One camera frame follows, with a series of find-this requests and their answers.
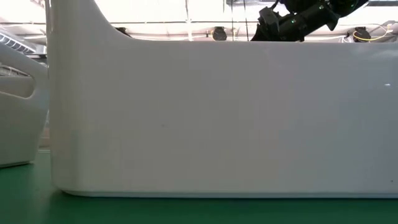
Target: white plastic tub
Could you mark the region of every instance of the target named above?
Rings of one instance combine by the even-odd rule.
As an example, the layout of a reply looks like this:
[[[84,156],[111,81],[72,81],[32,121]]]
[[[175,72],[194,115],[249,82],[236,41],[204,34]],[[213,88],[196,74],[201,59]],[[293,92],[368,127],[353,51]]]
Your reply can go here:
[[[0,167],[34,160],[48,111],[47,68],[0,44],[0,62],[33,77],[0,77]]]
[[[94,0],[47,25],[66,192],[398,197],[397,44],[134,40]]]

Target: black robotic arm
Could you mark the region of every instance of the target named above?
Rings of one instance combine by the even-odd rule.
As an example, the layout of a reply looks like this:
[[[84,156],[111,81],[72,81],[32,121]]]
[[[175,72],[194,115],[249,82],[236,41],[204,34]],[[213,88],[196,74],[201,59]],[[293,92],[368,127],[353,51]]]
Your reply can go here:
[[[345,17],[369,0],[281,0],[288,15],[274,12],[275,4],[260,13],[256,34],[251,41],[304,41],[304,37],[327,25],[333,30]]]

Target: green floor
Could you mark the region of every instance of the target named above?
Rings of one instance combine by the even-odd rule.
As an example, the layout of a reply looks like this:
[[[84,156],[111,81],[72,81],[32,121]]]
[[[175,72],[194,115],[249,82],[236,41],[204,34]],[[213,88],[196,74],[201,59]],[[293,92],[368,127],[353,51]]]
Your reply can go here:
[[[50,154],[0,169],[1,224],[398,223],[398,200],[84,198],[56,190]]]

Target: white bin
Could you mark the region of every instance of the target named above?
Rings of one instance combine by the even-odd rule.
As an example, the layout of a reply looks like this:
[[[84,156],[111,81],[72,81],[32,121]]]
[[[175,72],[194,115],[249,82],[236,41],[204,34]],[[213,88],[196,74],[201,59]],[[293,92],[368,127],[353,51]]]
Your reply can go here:
[[[123,197],[397,197],[398,45],[149,42],[48,11],[55,185]]]
[[[45,66],[4,44],[0,44],[0,62],[33,77],[0,77],[0,167],[6,167],[34,160],[49,90]]]

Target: cable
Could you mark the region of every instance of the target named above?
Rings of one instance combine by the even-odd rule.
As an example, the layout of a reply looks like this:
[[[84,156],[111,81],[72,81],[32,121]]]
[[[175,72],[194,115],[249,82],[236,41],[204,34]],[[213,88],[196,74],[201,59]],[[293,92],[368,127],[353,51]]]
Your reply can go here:
[[[246,36],[248,37],[248,41],[250,41],[249,40],[249,28],[248,28],[248,16],[246,14],[246,0],[243,0],[243,7],[244,7],[244,18],[246,20]]]
[[[354,40],[351,37],[342,37],[340,40],[338,40],[339,43],[353,43]]]
[[[275,3],[271,6],[271,9],[275,9],[276,5],[278,5],[279,0],[276,0]]]
[[[131,36],[134,39],[138,39],[138,40],[163,40],[163,41],[179,41],[179,40],[188,40],[189,37],[169,37],[169,38],[158,38],[158,37],[146,37],[146,36],[135,36],[132,35]],[[201,38],[201,37],[206,37],[205,35],[198,35],[198,36],[194,36],[192,38]]]
[[[337,26],[366,26],[366,25],[374,25],[374,26],[379,26],[380,28],[382,28],[384,31],[387,31],[386,28],[384,28],[382,25],[380,24],[338,24]]]
[[[388,33],[392,32],[392,30],[390,30],[389,27],[387,27],[387,29],[385,29],[385,28],[383,28],[383,29],[386,31],[386,33],[384,33],[384,35],[382,35],[380,37],[376,37],[374,39],[364,39],[364,38],[357,37],[357,36],[355,36],[355,33],[357,33],[357,31],[353,32],[353,37],[357,38],[358,40],[363,40],[363,41],[374,41],[374,40],[381,39],[381,38],[385,37]]]
[[[333,40],[340,39],[342,37],[346,37],[345,35],[338,35],[335,37],[305,37],[305,40]]]
[[[234,41],[234,0],[231,0],[232,41]]]
[[[212,30],[212,31],[210,31],[211,39],[212,39],[213,41],[216,41],[216,40],[213,38],[213,33],[214,33],[214,31],[213,31],[213,30]]]

